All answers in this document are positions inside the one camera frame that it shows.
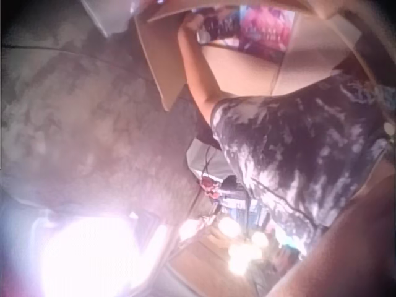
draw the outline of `open cardboard box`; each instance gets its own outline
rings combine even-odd
[[[232,49],[202,47],[221,90],[238,96],[282,95],[322,80],[360,37],[360,32],[337,14],[329,20],[319,19],[303,0],[167,0],[153,4],[137,15],[135,22],[164,109],[170,110],[186,83],[177,41],[183,12],[219,4],[267,5],[297,12],[281,65]]]

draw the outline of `person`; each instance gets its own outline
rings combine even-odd
[[[348,239],[349,231],[357,230],[363,237],[363,226],[378,232],[377,226],[384,226],[378,225],[376,219],[383,211],[386,222],[382,224],[388,233],[381,239],[376,232],[370,233],[376,243],[369,244],[374,245],[369,251],[386,251],[377,260],[386,261],[389,267],[394,255],[389,243],[394,238],[390,231],[394,230],[390,224],[394,208],[392,211],[383,206],[392,204],[395,192],[395,168],[389,161],[394,153],[389,135],[394,132],[394,122],[377,100],[381,90],[338,73],[282,96],[225,98],[196,40],[203,21],[204,16],[189,14],[178,31],[187,83],[227,162],[251,197],[263,201],[272,219],[298,243],[300,252],[308,255],[303,261],[307,266],[312,261],[329,264],[311,259],[332,252],[328,246],[338,252],[338,240],[334,238],[345,242],[342,250],[348,248],[346,254],[353,253],[356,245]],[[385,88],[385,92],[395,94],[391,88]],[[373,193],[377,192],[385,194],[373,204],[377,198]],[[344,218],[346,213],[354,212],[358,218]],[[361,214],[370,220],[362,222]],[[364,246],[368,238],[356,242]],[[372,256],[360,250],[359,256]],[[339,254],[344,259],[346,254]],[[305,265],[306,274],[301,275],[312,271]],[[301,292],[294,296],[325,296]]]

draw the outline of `black and white patterned shirt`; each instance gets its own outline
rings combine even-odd
[[[390,147],[375,92],[343,74],[278,97],[222,100],[211,122],[238,179],[303,254]]]

